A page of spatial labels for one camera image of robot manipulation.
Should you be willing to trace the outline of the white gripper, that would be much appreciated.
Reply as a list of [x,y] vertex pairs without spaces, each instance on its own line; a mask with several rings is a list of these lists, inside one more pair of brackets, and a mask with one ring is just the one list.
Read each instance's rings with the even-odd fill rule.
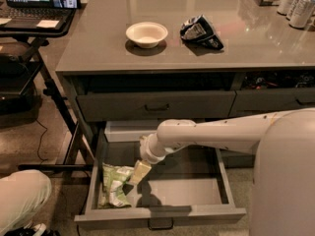
[[157,164],[166,157],[164,146],[158,140],[156,133],[140,138],[140,157],[135,164],[134,171],[128,180],[130,185],[138,185],[151,171],[151,164]]

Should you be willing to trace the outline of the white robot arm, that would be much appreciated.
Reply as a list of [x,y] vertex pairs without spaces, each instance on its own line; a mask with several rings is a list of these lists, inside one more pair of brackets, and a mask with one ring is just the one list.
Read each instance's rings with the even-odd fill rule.
[[314,236],[315,109],[303,108],[196,123],[168,119],[140,138],[130,179],[189,146],[254,156],[249,236]]

